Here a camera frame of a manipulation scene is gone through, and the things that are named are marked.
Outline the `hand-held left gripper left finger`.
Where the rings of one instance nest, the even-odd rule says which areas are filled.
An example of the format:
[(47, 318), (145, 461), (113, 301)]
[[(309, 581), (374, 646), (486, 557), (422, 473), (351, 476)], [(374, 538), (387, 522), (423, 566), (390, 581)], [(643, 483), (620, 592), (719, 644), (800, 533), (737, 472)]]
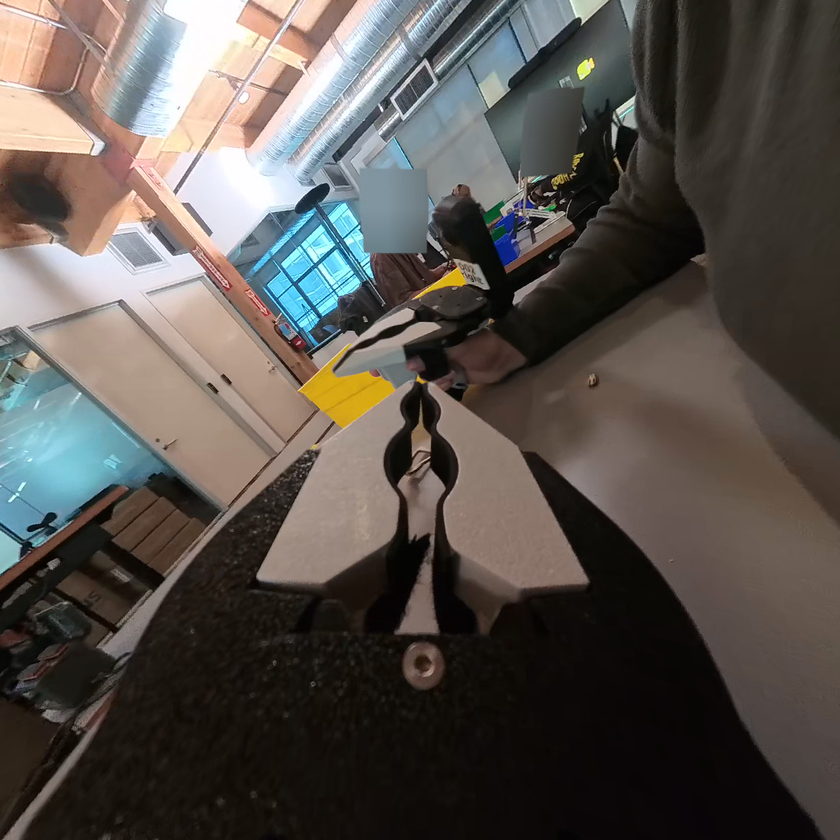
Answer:
[(260, 587), (371, 606), (409, 542), (399, 483), (413, 460), (421, 384), (408, 383), (330, 439), (256, 574)]

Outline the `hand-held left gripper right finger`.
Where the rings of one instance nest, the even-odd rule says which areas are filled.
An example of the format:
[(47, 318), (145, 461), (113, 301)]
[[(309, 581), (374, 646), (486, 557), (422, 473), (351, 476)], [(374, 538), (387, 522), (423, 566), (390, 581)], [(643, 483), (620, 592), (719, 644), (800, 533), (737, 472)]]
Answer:
[(432, 591), (441, 631), (489, 631), (507, 606), (590, 580), (520, 448), (424, 385), (435, 509)]

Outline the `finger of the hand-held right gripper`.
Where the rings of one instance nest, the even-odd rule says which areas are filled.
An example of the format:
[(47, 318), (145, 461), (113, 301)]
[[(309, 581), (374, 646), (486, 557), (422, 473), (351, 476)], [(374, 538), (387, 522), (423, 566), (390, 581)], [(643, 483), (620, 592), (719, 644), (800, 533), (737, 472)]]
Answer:
[(331, 371), (337, 377), (375, 371), (391, 385), (413, 382), (416, 374), (408, 370), (406, 361), (416, 352), (406, 353), (405, 346), (412, 341), (436, 335), (439, 331), (440, 327), (435, 322), (420, 321), (394, 338), (378, 342), (365, 350), (356, 349), (357, 339), (337, 361), (331, 363)]
[(409, 327), (420, 323), (417, 313), (421, 305), (408, 303), (404, 307), (389, 311), (382, 318), (375, 321), (356, 341), (357, 350), (365, 350), (378, 342), (394, 338)]

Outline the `person's right forearm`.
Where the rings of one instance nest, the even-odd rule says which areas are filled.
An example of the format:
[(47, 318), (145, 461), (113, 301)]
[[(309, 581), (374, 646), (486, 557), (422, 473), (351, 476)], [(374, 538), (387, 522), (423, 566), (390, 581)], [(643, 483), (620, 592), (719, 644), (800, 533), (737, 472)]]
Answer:
[(674, 136), (641, 122), (609, 203), (493, 332), (510, 350), (502, 374), (565, 344), (698, 256), (704, 238), (676, 180)]

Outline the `person's right hand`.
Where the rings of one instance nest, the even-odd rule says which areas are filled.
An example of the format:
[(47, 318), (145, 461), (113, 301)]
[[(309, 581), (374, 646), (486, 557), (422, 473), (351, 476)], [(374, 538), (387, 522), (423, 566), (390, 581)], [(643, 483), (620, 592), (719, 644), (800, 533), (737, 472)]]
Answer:
[(465, 341), (445, 350), (448, 368), (445, 375), (432, 377), (420, 357), (406, 361), (406, 369), (442, 391), (465, 390), (469, 385), (492, 385), (502, 382), (525, 368), (526, 357), (493, 329), (470, 334)]

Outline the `blue plastic bin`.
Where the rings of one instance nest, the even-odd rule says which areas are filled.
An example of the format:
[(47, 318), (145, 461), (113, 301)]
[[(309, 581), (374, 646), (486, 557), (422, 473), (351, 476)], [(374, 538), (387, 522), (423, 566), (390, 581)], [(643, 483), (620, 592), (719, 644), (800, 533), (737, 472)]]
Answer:
[(530, 256), (531, 251), (536, 247), (530, 234), (529, 230), (522, 230), (515, 235), (504, 229), (493, 234), (493, 242), (504, 267), (526, 264), (535, 259), (535, 256)]

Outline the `yellow plastic bin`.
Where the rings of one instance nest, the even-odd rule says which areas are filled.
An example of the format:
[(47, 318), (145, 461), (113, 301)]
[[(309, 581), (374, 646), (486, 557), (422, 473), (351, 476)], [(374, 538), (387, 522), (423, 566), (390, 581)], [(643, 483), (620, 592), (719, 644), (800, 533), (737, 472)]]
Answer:
[[(463, 284), (463, 280), (442, 280), (440, 283), (430, 287), (429, 291), (446, 285), (461, 286)], [(391, 385), (375, 371), (347, 377), (337, 377), (332, 373), (331, 363), (337, 361), (351, 344), (348, 344), (330, 362), (326, 363), (301, 388), (301, 393), (319, 410), (327, 414), (339, 427), (351, 425), (353, 421), (402, 386)]]

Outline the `wooden work table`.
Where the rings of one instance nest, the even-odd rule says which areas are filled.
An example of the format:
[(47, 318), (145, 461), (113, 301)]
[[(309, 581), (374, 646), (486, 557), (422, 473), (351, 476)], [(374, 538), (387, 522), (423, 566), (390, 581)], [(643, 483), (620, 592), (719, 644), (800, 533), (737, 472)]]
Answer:
[(518, 257), (505, 266), (506, 273), (510, 275), (541, 255), (548, 253), (574, 233), (574, 224), (564, 214), (550, 219), (546, 224), (539, 227), (532, 238), (528, 234), (522, 240)]

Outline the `black framed window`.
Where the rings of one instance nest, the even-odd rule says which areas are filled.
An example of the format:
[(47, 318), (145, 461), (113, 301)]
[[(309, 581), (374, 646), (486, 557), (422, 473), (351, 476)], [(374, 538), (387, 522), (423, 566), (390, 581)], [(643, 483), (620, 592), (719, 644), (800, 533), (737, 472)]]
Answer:
[(363, 288), (376, 308), (382, 304), (355, 211), (355, 202), (330, 202), (268, 215), (278, 231), (263, 264), (265, 290), (310, 346), (338, 330), (342, 298)]

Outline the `black pole lamp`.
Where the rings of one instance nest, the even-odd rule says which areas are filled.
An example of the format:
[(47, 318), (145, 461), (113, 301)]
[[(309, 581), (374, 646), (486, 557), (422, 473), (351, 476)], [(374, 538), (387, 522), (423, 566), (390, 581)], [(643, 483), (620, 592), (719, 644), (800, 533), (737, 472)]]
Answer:
[(339, 250), (345, 261), (353, 270), (353, 273), (357, 276), (360, 284), (366, 285), (369, 283), (370, 278), (367, 276), (360, 261), (356, 258), (354, 252), (349, 247), (344, 236), (336, 228), (335, 224), (329, 217), (328, 212), (323, 209), (322, 203), (327, 198), (329, 192), (329, 184), (323, 183), (315, 185), (297, 202), (295, 205), (295, 213), (302, 216), (308, 212), (314, 212), (314, 214), (318, 217), (321, 226), (323, 226), (329, 233), (335, 247)]

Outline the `white door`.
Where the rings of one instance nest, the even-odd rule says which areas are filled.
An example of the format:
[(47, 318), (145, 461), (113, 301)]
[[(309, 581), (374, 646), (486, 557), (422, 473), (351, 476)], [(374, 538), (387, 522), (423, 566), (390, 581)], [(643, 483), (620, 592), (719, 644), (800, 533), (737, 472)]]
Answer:
[(317, 413), (274, 362), (199, 279), (153, 290), (151, 305), (235, 394), (285, 442)]
[(268, 466), (268, 447), (167, 353), (122, 304), (32, 329), (50, 360), (220, 508)]

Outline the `stack of cardboard boxes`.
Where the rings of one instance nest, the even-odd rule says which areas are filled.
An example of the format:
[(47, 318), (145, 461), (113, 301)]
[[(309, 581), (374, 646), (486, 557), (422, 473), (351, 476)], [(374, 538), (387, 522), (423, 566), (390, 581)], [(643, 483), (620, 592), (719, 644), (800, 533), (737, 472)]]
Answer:
[(207, 530), (216, 510), (177, 481), (155, 477), (62, 548), (56, 594), (114, 632)]

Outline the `glass office partition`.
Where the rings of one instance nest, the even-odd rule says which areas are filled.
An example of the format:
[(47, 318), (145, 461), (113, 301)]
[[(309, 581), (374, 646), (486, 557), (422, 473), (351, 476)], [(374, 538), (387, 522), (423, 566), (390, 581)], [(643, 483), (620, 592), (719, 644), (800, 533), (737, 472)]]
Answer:
[(14, 331), (2, 331), (1, 572), (117, 486), (150, 486), (205, 524), (218, 514)]

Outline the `person's grey sweater torso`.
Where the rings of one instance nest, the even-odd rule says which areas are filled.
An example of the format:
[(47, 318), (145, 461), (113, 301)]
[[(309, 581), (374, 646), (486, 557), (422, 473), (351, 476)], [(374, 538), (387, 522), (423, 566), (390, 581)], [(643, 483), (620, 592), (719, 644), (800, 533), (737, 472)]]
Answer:
[(637, 2), (633, 62), (722, 325), (837, 437), (839, 2)]

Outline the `white duct grille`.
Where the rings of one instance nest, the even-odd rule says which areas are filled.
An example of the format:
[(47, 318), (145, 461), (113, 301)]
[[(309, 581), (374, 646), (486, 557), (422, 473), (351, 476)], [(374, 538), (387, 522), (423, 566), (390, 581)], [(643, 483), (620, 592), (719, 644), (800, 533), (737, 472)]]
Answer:
[(391, 100), (402, 121), (409, 119), (439, 86), (439, 79), (428, 59), (424, 59), (394, 90)]

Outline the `large black wall screen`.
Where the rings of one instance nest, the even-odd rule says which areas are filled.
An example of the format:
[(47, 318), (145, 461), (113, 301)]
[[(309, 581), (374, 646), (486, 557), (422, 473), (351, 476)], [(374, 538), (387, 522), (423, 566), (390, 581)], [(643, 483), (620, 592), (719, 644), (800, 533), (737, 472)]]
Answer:
[(636, 92), (631, 34), (618, 1), (585, 22), (576, 18), (508, 80), (508, 91), (485, 114), (512, 175), (520, 172), (529, 95), (554, 88), (582, 90), (581, 123), (614, 112)]

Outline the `white wall vent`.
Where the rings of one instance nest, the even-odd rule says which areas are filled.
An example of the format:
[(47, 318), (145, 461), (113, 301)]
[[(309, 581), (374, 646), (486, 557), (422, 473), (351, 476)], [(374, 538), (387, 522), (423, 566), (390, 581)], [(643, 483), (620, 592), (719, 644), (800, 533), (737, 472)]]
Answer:
[(107, 250), (131, 274), (161, 270), (169, 261), (154, 247), (147, 235), (136, 227), (118, 230), (111, 236)]

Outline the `large silver air duct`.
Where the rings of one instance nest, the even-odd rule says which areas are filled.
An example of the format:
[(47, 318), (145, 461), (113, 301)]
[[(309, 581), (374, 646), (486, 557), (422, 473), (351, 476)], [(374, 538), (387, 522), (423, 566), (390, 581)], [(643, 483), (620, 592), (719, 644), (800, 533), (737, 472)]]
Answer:
[(129, 2), (91, 87), (95, 104), (120, 128), (156, 139), (172, 130), (175, 56), (185, 32), (164, 2)]

